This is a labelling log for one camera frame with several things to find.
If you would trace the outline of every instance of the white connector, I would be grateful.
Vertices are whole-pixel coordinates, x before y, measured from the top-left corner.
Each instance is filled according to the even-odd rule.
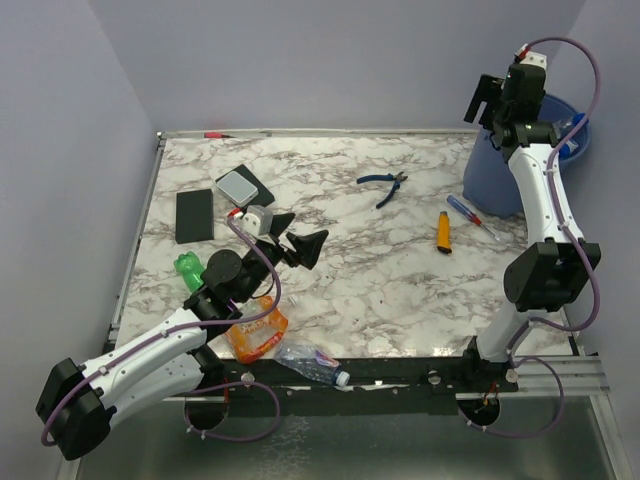
[[[264,207],[251,205],[240,221],[240,227],[249,235],[260,238],[271,230],[273,213]]]
[[[522,58],[520,65],[534,65],[536,67],[542,67],[547,70],[547,56],[542,53],[527,52]]]

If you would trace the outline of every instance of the marble surface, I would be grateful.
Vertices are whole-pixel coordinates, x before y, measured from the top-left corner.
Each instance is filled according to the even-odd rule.
[[[224,225],[232,205],[214,187],[215,178],[244,163],[274,193],[275,213],[296,213],[292,231],[330,232],[314,270],[278,266],[288,337],[312,341],[337,357],[460,354],[499,308],[504,269],[526,247],[524,219],[484,216],[503,240],[496,243],[446,203],[450,193],[461,196],[473,140],[468,134],[168,140],[118,346],[160,323],[189,296],[173,269],[178,254],[193,250],[206,262],[220,248],[245,253]],[[375,204],[391,184],[355,183],[362,175],[401,170],[408,180],[380,210]],[[175,195],[201,188],[214,188],[216,238],[177,245]],[[441,210],[451,221],[449,256],[435,248]],[[211,346],[221,357],[231,356],[224,338]],[[564,334],[537,327],[518,350],[532,353],[564,355],[570,348]]]

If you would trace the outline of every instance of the lavender wall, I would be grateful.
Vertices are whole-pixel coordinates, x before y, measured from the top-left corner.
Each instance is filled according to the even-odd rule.
[[[89,0],[158,130],[443,128],[584,0]]]
[[[5,2],[0,65],[0,476],[48,479],[36,401],[100,351],[157,139],[84,0]]]
[[[598,351],[612,388],[612,404],[635,475],[640,477],[640,3],[588,0],[570,36],[584,42],[602,70],[602,96],[592,120],[592,142],[582,164],[565,175],[571,207],[588,240],[599,242],[596,270],[602,289],[599,321],[585,334]],[[586,108],[593,91],[589,64],[562,47],[549,71],[549,90]],[[586,289],[568,308],[579,323],[591,311]]]

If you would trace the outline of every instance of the green bottle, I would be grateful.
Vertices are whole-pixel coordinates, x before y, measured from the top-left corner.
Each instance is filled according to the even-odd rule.
[[[182,253],[178,255],[178,259],[173,262],[176,272],[182,275],[184,283],[191,293],[198,290],[204,282],[200,278],[200,274],[204,272],[204,267],[200,263],[200,259],[193,252]]]

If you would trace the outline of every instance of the pliers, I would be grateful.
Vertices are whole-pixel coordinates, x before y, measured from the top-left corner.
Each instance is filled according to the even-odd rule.
[[[407,178],[409,178],[407,175],[403,175],[403,174],[404,172],[400,172],[397,175],[391,175],[390,173],[387,175],[366,175],[364,177],[360,177],[359,179],[357,179],[356,183],[360,184],[365,182],[393,182],[393,187],[391,187],[391,191],[389,192],[389,195],[387,195],[387,197],[384,200],[382,200],[380,203],[376,205],[376,208],[382,208],[387,204],[389,200],[391,200],[391,197],[393,197],[393,194],[396,193],[396,190],[400,188],[400,184],[404,182]]]

